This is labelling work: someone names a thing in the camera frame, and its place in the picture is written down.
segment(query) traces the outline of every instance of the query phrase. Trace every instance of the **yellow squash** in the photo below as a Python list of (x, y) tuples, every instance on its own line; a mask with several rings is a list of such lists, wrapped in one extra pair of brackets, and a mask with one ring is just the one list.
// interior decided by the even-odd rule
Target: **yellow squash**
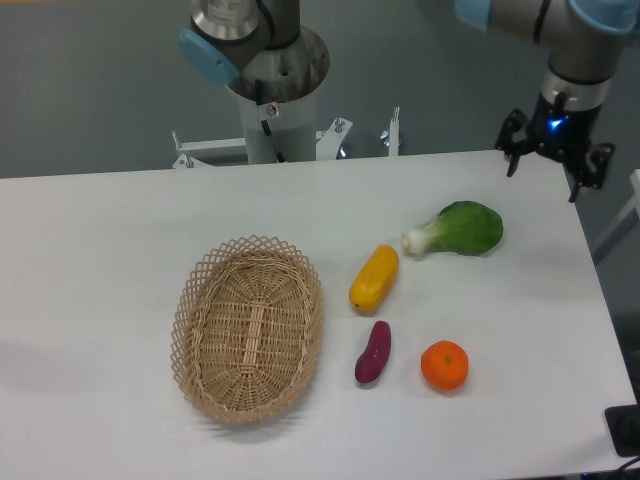
[(391, 291), (398, 276), (400, 259), (389, 245), (380, 245), (364, 264), (349, 290), (353, 306), (366, 315), (373, 315)]

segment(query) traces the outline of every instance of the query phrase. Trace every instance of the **metal bracket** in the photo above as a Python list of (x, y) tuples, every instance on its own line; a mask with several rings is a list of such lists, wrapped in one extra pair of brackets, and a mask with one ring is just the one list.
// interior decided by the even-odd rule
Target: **metal bracket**
[[(316, 160), (335, 160), (340, 155), (342, 143), (351, 130), (353, 122), (344, 118), (336, 118), (326, 131), (316, 132)], [(178, 140), (178, 134), (172, 133), (178, 159), (172, 168), (196, 168), (216, 166), (221, 158), (246, 155), (247, 144), (244, 138), (226, 140), (210, 140), (206, 142), (185, 142)], [(211, 159), (211, 163), (204, 163), (199, 158)]]
[(404, 144), (402, 133), (400, 133), (400, 107), (393, 109), (393, 117), (389, 122), (389, 130), (384, 130), (380, 134), (380, 144), (387, 151), (388, 156), (397, 157)]

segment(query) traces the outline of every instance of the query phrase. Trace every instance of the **wicker basket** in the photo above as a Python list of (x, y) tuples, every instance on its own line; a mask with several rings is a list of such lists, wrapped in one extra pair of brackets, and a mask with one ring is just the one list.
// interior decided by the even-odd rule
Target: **wicker basket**
[(322, 318), (320, 281), (302, 252), (277, 238), (232, 240), (196, 264), (182, 292), (173, 377), (206, 415), (262, 420), (305, 389)]

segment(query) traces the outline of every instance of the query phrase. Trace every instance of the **green leafy vegetable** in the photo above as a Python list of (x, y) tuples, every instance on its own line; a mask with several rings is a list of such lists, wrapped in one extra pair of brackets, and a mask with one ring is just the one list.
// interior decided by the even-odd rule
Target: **green leafy vegetable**
[(502, 238), (502, 218), (484, 205), (462, 201), (442, 209), (438, 217), (402, 234), (407, 254), (448, 251), (461, 255), (482, 255)]

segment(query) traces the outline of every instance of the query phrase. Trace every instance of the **white table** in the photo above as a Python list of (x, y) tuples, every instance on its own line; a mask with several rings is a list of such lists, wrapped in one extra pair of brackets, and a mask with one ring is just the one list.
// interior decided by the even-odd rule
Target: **white table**
[[(634, 403), (559, 165), (496, 152), (0, 181), (0, 478), (502, 479), (612, 469), (603, 411)], [(375, 318), (348, 289), (373, 249), (449, 203), (503, 217), (487, 258), (402, 258), (376, 318), (391, 359), (360, 389)], [(275, 235), (315, 264), (315, 377), (281, 417), (227, 428), (187, 404), (170, 334), (196, 261)], [(453, 396), (423, 350), (462, 345)]]

